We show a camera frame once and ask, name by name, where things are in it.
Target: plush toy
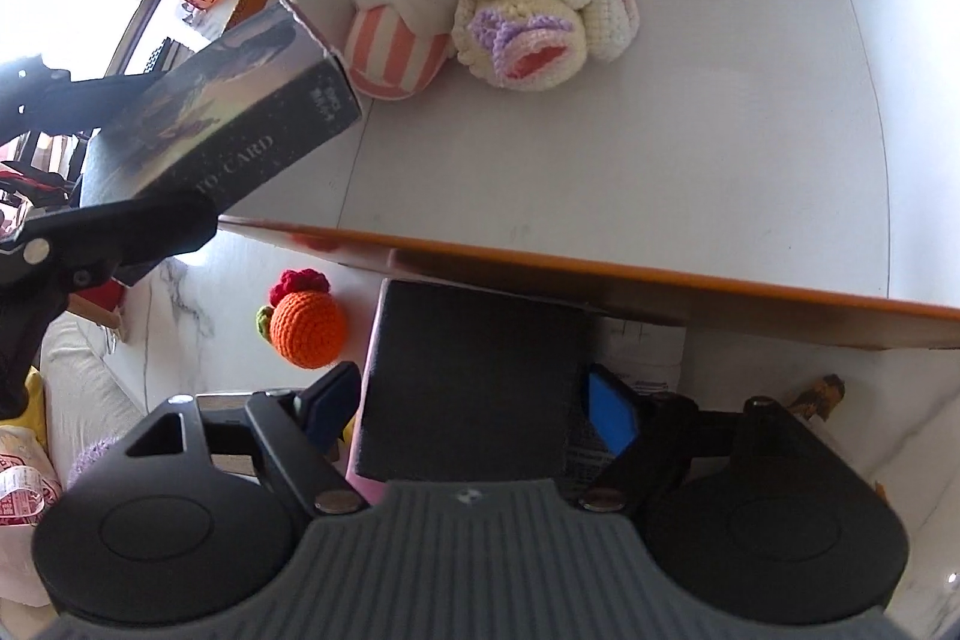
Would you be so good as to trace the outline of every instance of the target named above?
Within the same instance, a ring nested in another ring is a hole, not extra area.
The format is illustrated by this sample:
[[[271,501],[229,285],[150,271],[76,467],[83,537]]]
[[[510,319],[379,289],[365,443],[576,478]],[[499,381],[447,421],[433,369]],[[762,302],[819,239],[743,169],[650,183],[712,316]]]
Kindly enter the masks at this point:
[[[287,269],[270,289],[270,305],[256,314],[262,338],[288,362],[318,369],[335,362],[347,342],[347,319],[315,269]]]
[[[571,16],[579,22],[573,28]],[[509,22],[498,30],[517,42],[512,47],[496,44],[488,33],[494,17]],[[563,24],[549,23],[554,19]],[[526,36],[517,34],[518,26]],[[634,0],[459,0],[452,36],[460,61],[474,76],[501,88],[541,91],[573,77],[587,55],[605,62],[620,57],[639,27]],[[552,33],[534,36],[535,30]],[[522,50],[520,71],[511,65],[515,50]]]
[[[399,100],[424,90],[453,56],[457,0],[354,0],[344,60],[354,87]]]

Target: pink striped fabric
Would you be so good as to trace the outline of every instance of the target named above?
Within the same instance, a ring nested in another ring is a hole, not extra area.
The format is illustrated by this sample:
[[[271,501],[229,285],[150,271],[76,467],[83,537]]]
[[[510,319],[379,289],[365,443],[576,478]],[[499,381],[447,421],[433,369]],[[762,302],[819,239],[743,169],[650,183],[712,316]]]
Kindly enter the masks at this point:
[[[415,36],[392,6],[361,10],[353,18],[344,60],[353,87],[396,101],[424,90],[448,57],[450,37]]]

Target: purple yarn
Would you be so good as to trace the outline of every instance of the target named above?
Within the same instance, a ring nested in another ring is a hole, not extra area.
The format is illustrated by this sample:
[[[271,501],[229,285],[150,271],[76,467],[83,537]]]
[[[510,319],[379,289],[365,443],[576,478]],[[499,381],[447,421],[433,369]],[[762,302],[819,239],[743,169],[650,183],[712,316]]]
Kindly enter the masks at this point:
[[[573,30],[573,23],[556,15],[532,15],[526,23],[508,20],[497,9],[481,9],[470,21],[470,33],[480,47],[493,57],[494,66],[501,71],[503,52],[517,36],[527,31],[566,31]]]
[[[83,448],[77,456],[77,461],[74,461],[73,466],[70,467],[70,474],[66,479],[66,487],[69,488],[71,485],[74,485],[78,477],[80,477],[80,474],[88,470],[95,461],[99,461],[101,456],[107,453],[107,450],[109,450],[109,447],[111,447],[114,442],[117,442],[117,437],[104,437]]]

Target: crocheted orange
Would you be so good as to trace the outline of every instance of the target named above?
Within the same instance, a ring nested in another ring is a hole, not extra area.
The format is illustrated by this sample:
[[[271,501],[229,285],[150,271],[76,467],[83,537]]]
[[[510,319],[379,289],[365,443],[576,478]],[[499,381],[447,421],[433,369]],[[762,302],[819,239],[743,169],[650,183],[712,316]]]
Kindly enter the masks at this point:
[[[317,369],[335,362],[347,342],[347,319],[315,269],[287,269],[270,290],[270,307],[257,314],[257,328],[288,362]]]

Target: orange crocheted ball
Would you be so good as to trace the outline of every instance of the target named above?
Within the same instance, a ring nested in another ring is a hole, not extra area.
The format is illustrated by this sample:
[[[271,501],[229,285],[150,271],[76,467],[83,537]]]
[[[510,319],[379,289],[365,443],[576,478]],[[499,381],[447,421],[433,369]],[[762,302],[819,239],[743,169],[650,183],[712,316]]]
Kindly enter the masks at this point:
[[[329,293],[288,293],[270,318],[270,342],[293,365],[317,369],[337,360],[347,342],[347,319]]]

